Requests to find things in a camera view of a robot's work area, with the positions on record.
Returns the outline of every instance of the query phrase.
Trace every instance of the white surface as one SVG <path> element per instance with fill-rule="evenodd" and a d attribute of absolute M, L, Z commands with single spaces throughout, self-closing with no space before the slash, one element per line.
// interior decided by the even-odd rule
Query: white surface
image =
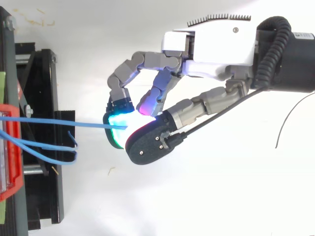
<path fill-rule="evenodd" d="M 195 34 L 195 62 L 250 66 L 254 57 L 256 27 L 251 21 L 216 20 L 180 31 Z"/>
<path fill-rule="evenodd" d="M 187 34 L 186 32 L 166 32 L 162 41 L 162 51 L 184 52 Z"/>
<path fill-rule="evenodd" d="M 58 55 L 59 108 L 78 121 L 102 122 L 107 78 L 136 51 L 160 51 L 166 31 L 211 13 L 252 14 L 259 23 L 287 17 L 292 30 L 315 32 L 309 1 L 2 0 L 13 12 L 18 42 Z M 55 25 L 32 25 L 27 19 Z M 134 104 L 151 88 L 141 72 L 128 87 Z M 221 86 L 183 78 L 166 107 Z M 147 166 L 131 163 L 99 129 L 76 129 L 78 162 L 63 168 L 65 219 L 32 236 L 312 236 L 315 235 L 315 96 L 267 92 L 188 137 Z M 115 167 L 108 175 L 110 168 Z"/>

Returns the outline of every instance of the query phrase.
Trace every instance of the red clamp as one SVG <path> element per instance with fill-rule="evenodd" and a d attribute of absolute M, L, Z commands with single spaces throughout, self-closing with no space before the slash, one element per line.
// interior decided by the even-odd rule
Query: red clamp
<path fill-rule="evenodd" d="M 0 116 L 19 117 L 19 108 L 0 104 Z M 20 123 L 0 121 L 0 129 L 14 138 L 21 138 Z M 23 162 L 21 149 L 0 139 L 0 202 L 15 194 L 23 186 Z"/>

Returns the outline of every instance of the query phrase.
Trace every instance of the robotic hand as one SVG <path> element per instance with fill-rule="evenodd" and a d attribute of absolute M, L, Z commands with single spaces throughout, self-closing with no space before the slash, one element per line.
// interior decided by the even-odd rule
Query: robotic hand
<path fill-rule="evenodd" d="M 111 92 L 103 121 L 111 123 L 112 117 L 132 113 L 125 86 L 141 69 L 158 70 L 152 88 L 136 107 L 151 119 L 128 135 L 125 146 L 134 163 L 148 164 L 170 153 L 188 134 L 261 91 L 313 91 L 314 52 L 313 34 L 292 33 L 283 17 L 268 18 L 256 28 L 250 16 L 207 16 L 189 22 L 186 29 L 167 32 L 161 53 L 137 52 L 114 71 L 108 79 Z M 226 83 L 163 111 L 167 93 L 185 75 Z M 249 89 L 256 91 L 248 95 Z M 215 113 L 192 130 L 173 134 L 196 118 Z M 114 140 L 115 130 L 106 130 L 106 134 L 114 147 L 123 148 Z"/>

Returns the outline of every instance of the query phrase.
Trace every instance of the screw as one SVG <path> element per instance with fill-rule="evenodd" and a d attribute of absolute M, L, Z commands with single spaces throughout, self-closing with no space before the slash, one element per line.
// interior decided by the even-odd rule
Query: screw
<path fill-rule="evenodd" d="M 25 106 L 25 116 L 26 116 L 27 118 L 31 118 L 31 116 L 33 115 L 33 113 L 34 113 L 34 111 L 33 111 L 33 109 L 31 108 L 31 106 L 30 106 L 30 105 L 26 105 L 26 106 Z"/>
<path fill-rule="evenodd" d="M 56 57 L 56 55 L 52 55 L 51 61 L 52 61 L 52 63 L 57 63 L 57 57 Z"/>
<path fill-rule="evenodd" d="M 16 29 L 16 20 L 13 16 L 8 16 L 4 21 L 4 26 L 7 27 L 10 31 Z"/>

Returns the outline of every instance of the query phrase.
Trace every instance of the blue cable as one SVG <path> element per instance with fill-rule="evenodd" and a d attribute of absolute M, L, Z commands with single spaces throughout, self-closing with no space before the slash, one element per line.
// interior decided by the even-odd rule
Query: blue cable
<path fill-rule="evenodd" d="M 125 130 L 127 126 L 109 125 L 109 124 L 95 124 L 95 123 L 82 123 L 61 119 L 42 119 L 42 118 L 24 118 L 24 117 L 0 117 L 4 121 L 17 121 L 28 123 L 42 123 L 42 124 L 60 124 L 69 126 L 80 126 L 89 128 L 103 128 L 103 129 L 122 129 Z"/>
<path fill-rule="evenodd" d="M 70 131 L 68 131 L 68 135 L 70 136 L 70 138 L 72 139 L 74 144 L 76 146 L 78 146 L 78 144 L 76 143 L 74 137 L 70 134 Z M 43 144 L 43 143 L 32 142 L 32 141 L 23 140 L 23 139 L 17 139 L 17 138 L 14 138 L 14 137 L 12 137 L 12 139 L 15 139 L 16 141 L 19 141 L 22 144 L 25 144 L 25 145 L 28 145 L 28 146 L 42 148 L 44 150 L 76 151 L 78 149 L 78 147 L 65 147 L 65 146 L 56 146 L 56 145 L 51 145 L 51 144 Z"/>
<path fill-rule="evenodd" d="M 72 165 L 76 162 L 77 160 L 77 152 L 76 151 L 72 151 L 75 155 L 74 155 L 74 160 L 73 161 L 69 161 L 69 162 L 65 162 L 65 161 L 58 161 L 52 158 L 49 158 L 47 156 L 44 156 L 40 153 L 38 153 L 37 151 L 25 146 L 23 143 L 21 143 L 18 139 L 13 138 L 12 136 L 8 135 L 7 133 L 5 133 L 4 131 L 0 130 L 0 138 L 6 139 L 10 142 L 12 142 L 13 144 L 15 144 L 16 146 L 20 147 L 21 149 L 23 149 L 24 151 L 27 151 L 29 154 L 43 160 L 46 161 L 48 163 L 51 164 L 56 164 L 56 165 Z"/>

